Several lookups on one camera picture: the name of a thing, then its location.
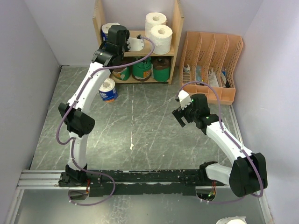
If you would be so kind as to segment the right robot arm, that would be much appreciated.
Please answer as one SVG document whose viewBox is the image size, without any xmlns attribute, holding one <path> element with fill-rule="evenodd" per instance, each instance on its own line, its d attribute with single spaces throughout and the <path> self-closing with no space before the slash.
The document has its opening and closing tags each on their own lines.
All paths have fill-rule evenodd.
<svg viewBox="0 0 299 224">
<path fill-rule="evenodd" d="M 201 166 L 198 180 L 202 185 L 213 181 L 228 185 L 239 198 L 246 195 L 261 197 L 268 186 L 266 159 L 261 153 L 253 153 L 246 148 L 224 125 L 217 114 L 211 114 L 204 94 L 190 96 L 181 90 L 176 97 L 180 103 L 172 114 L 184 127 L 195 123 L 204 135 L 212 139 L 225 153 L 232 166 L 217 162 L 206 162 Z"/>
</svg>

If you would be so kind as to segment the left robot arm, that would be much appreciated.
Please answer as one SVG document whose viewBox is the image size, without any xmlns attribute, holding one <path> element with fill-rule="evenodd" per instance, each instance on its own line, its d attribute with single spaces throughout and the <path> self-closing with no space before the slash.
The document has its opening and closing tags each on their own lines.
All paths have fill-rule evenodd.
<svg viewBox="0 0 299 224">
<path fill-rule="evenodd" d="M 79 88 L 67 103 L 61 103 L 58 107 L 63 119 L 61 123 L 66 124 L 71 143 L 65 172 L 76 186 L 82 186 L 87 181 L 86 147 L 88 135 L 95 125 L 95 120 L 89 116 L 91 103 L 111 70 L 122 63 L 125 52 L 129 51 L 129 35 L 125 26 L 111 26 L 107 40 L 94 53 Z"/>
</svg>

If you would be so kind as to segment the green brown roll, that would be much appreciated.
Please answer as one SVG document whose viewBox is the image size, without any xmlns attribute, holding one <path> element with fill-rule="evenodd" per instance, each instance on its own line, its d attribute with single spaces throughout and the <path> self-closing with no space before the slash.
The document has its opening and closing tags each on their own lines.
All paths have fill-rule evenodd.
<svg viewBox="0 0 299 224">
<path fill-rule="evenodd" d="M 168 57 L 153 57 L 151 60 L 152 77 L 158 82 L 168 82 L 171 61 Z"/>
<path fill-rule="evenodd" d="M 137 81 L 144 82 L 151 76 L 151 57 L 132 66 L 132 76 Z"/>
<path fill-rule="evenodd" d="M 130 69 L 129 67 L 114 69 L 112 75 L 121 81 L 127 81 L 130 77 Z"/>
</svg>

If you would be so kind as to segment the white toilet roll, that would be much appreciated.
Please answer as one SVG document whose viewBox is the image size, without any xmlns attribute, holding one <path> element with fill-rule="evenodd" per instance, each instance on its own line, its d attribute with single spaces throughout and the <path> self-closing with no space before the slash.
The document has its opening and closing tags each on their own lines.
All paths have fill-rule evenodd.
<svg viewBox="0 0 299 224">
<path fill-rule="evenodd" d="M 156 25 L 165 25 L 167 17 L 163 13 L 151 12 L 145 17 L 145 36 L 150 38 L 150 31 Z"/>
<path fill-rule="evenodd" d="M 153 53 L 165 55 L 171 49 L 172 29 L 166 25 L 156 25 L 150 30 L 150 39 L 154 42 L 155 48 Z"/>
</svg>

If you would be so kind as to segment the blue roll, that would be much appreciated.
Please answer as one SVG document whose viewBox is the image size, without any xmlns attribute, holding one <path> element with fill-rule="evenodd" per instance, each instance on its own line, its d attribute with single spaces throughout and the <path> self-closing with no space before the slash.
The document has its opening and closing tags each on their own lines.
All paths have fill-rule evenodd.
<svg viewBox="0 0 299 224">
<path fill-rule="evenodd" d="M 117 23 L 117 22 L 115 22 L 115 23 L 106 23 L 106 24 L 104 24 L 104 25 L 101 26 L 100 34 L 101 34 L 101 38 L 102 38 L 103 41 L 107 40 L 109 29 L 113 25 L 120 25 L 120 24 Z"/>
<path fill-rule="evenodd" d="M 99 88 L 99 94 L 103 101 L 110 102 L 117 99 L 118 94 L 115 87 L 115 81 L 107 78 Z"/>
</svg>

